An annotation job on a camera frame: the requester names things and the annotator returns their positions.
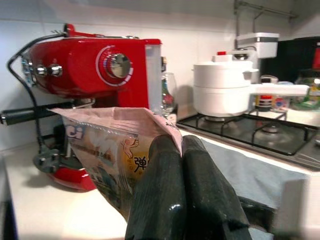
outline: white tile wall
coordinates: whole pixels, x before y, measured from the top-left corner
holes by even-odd
[[[292,7],[292,0],[248,2],[283,11]],[[176,77],[177,101],[189,104],[193,101],[193,64],[233,47],[233,4],[233,0],[0,0],[0,111],[31,106],[26,91],[5,68],[6,61],[29,40],[61,30],[66,22],[83,32],[161,39],[167,70]],[[241,11],[241,33],[252,30],[255,14]],[[289,36],[290,24],[286,18],[263,15],[257,20],[257,30]],[[34,93],[39,104],[61,101],[37,90]],[[41,122],[43,131],[49,133],[57,118]],[[35,140],[33,122],[0,126],[0,150]]]

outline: power cord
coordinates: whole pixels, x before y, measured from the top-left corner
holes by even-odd
[[[22,53],[27,50],[28,48],[30,48],[31,46],[33,46],[34,44],[41,42],[41,41],[45,41],[45,40],[49,40],[49,39],[55,39],[55,38],[61,38],[61,37],[67,37],[67,34],[65,32],[62,33],[58,33],[58,34],[54,34],[54,35],[48,35],[48,36],[42,36],[39,38],[36,38],[34,40],[32,40],[31,42],[29,42],[28,44],[26,44],[23,48],[21,48],[16,54],[14,54],[9,61],[6,64],[7,69],[9,70],[9,72],[23,85],[23,87],[26,89],[28,95],[31,98],[32,104],[33,104],[33,108],[34,108],[34,116],[35,116],[35,130],[36,130],[36,138],[37,138],[37,143],[39,146],[39,153],[41,153],[43,151],[44,148],[47,148],[45,141],[42,137],[41,134],[41,129],[40,129],[40,121],[39,121],[39,114],[38,114],[38,104],[36,101],[36,98],[33,94],[33,92],[31,91],[30,87],[28,86],[28,84],[26,83],[26,81],[19,76],[19,74],[17,74],[13,69],[12,69],[12,64],[15,60],[17,60],[18,57],[22,56]]]

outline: red bottle cap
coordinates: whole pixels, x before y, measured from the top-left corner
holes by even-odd
[[[227,52],[226,52],[226,51],[218,51],[216,54],[217,54],[218,56],[220,56],[220,55],[227,55]]]

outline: chrome knob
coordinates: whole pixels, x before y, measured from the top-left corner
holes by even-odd
[[[35,74],[38,75],[38,76],[41,76],[41,77],[44,77],[47,75],[47,69],[45,66],[43,65],[38,65],[36,66],[35,68]]]
[[[125,78],[130,71],[131,63],[129,58],[122,54],[116,53],[107,57],[106,72],[112,78]]]
[[[62,75],[62,66],[56,63],[51,64],[48,68],[48,72],[51,76],[60,77]]]

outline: chinese character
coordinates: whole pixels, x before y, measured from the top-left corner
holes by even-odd
[[[134,163],[136,164],[136,169],[134,170],[134,172],[136,172],[139,168],[142,168],[142,170],[144,170],[147,166],[146,156],[134,157]]]

